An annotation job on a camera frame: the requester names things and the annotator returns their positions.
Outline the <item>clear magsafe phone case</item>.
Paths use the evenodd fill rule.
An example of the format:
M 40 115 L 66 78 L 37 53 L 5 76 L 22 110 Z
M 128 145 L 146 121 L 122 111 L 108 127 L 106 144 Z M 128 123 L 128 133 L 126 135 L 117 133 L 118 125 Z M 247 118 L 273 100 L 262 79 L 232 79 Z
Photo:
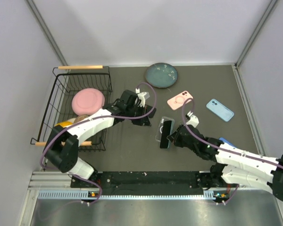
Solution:
M 155 136 L 155 140 L 158 141 L 158 142 L 161 141 L 162 130 L 163 130 L 163 124 L 164 124 L 164 122 L 166 122 L 166 121 L 171 121 L 171 129 L 170 129 L 170 132 L 172 132 L 172 130 L 173 130 L 175 120 L 174 120 L 173 118 L 169 118 L 169 117 L 162 116 L 161 119 L 160 119 L 160 121 L 159 121 L 158 130 L 157 130 L 156 136 Z

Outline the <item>light blue phone case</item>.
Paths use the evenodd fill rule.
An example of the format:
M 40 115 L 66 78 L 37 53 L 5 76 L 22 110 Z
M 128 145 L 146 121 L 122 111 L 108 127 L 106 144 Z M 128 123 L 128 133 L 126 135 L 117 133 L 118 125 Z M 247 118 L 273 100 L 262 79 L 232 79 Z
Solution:
M 206 104 L 206 108 L 225 122 L 230 121 L 234 117 L 234 112 L 216 99 L 211 99 Z

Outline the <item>teal phone dark screen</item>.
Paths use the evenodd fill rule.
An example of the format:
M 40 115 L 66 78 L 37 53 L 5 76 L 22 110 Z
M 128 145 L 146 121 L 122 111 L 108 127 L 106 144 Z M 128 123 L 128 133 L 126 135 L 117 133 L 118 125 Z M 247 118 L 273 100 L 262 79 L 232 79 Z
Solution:
M 169 147 L 170 141 L 168 140 L 168 136 L 170 136 L 172 133 L 173 125 L 174 122 L 171 120 L 163 122 L 161 140 L 159 145 L 161 149 L 167 149 Z

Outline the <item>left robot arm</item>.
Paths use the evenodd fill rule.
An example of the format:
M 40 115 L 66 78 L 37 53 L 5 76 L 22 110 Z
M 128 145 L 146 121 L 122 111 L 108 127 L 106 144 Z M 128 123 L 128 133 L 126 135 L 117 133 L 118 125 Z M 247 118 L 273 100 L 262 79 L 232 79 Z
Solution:
M 97 133 L 124 120 L 138 126 L 150 126 L 155 107 L 146 104 L 149 92 L 125 90 L 121 97 L 104 105 L 88 118 L 63 128 L 55 126 L 43 151 L 43 158 L 60 172 L 76 175 L 86 186 L 97 183 L 97 170 L 78 156 L 79 147 Z

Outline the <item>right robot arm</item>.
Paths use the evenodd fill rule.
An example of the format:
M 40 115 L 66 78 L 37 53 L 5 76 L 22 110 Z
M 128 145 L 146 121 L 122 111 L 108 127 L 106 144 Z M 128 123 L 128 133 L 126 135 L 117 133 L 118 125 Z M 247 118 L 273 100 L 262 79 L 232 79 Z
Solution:
M 251 186 L 283 201 L 283 155 L 273 158 L 241 150 L 219 139 L 203 136 L 192 125 L 181 125 L 167 139 L 174 146 L 186 147 L 198 157 L 215 162 L 210 175 L 214 185 Z

